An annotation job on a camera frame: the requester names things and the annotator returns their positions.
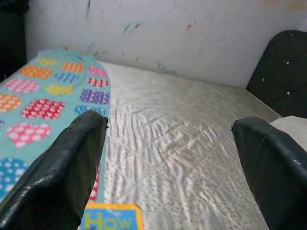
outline black furniture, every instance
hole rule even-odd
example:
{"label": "black furniture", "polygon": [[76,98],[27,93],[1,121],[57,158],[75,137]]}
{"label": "black furniture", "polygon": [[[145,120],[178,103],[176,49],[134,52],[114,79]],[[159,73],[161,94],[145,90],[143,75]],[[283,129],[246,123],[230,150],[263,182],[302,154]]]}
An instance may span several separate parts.
{"label": "black furniture", "polygon": [[307,118],[307,32],[277,34],[246,89],[282,116]]}
{"label": "black furniture", "polygon": [[0,0],[0,82],[26,64],[24,12],[28,0]]}
{"label": "black furniture", "polygon": [[247,117],[232,132],[249,188],[271,230],[307,229],[307,153],[285,132]]}
{"label": "black furniture", "polygon": [[0,230],[76,230],[106,129],[107,118],[91,110],[74,119],[0,203]]}

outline bed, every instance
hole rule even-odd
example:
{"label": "bed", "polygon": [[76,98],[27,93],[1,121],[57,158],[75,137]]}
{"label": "bed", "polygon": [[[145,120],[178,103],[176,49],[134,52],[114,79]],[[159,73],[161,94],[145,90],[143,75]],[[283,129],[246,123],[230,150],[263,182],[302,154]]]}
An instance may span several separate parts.
{"label": "bed", "polygon": [[[102,89],[112,97],[110,110],[106,104],[98,106],[109,117],[109,129],[99,186],[90,202],[137,204],[146,230],[268,229],[245,180],[231,125],[246,116],[271,122],[280,117],[277,113],[243,89],[92,62],[106,70],[111,84]],[[78,86],[78,96],[66,95],[71,106],[60,116],[63,123],[54,122],[56,132],[50,132],[44,145],[27,145],[28,151],[42,153],[78,115],[75,108],[83,88]],[[0,129],[2,143],[6,125]],[[26,158],[13,145],[0,154],[4,164],[10,157]]]}

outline yellow heart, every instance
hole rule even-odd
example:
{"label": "yellow heart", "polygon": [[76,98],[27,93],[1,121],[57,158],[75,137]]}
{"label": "yellow heart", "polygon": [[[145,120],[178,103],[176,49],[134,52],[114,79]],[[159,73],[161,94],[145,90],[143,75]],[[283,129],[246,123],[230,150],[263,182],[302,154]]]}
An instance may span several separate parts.
{"label": "yellow heart", "polygon": [[37,59],[37,62],[44,66],[51,66],[51,65],[57,65],[58,62],[54,59],[46,58],[46,57],[39,57]]}
{"label": "yellow heart", "polygon": [[46,87],[46,91],[52,95],[71,94],[73,91],[73,86],[49,85]]}

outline white pillow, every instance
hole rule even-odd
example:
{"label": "white pillow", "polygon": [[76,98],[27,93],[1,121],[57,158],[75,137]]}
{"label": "white pillow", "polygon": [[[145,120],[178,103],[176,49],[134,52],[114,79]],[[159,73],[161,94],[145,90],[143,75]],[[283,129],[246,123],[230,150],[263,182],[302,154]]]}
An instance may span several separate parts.
{"label": "white pillow", "polygon": [[307,119],[287,116],[279,118],[270,124],[289,134],[307,152]]}

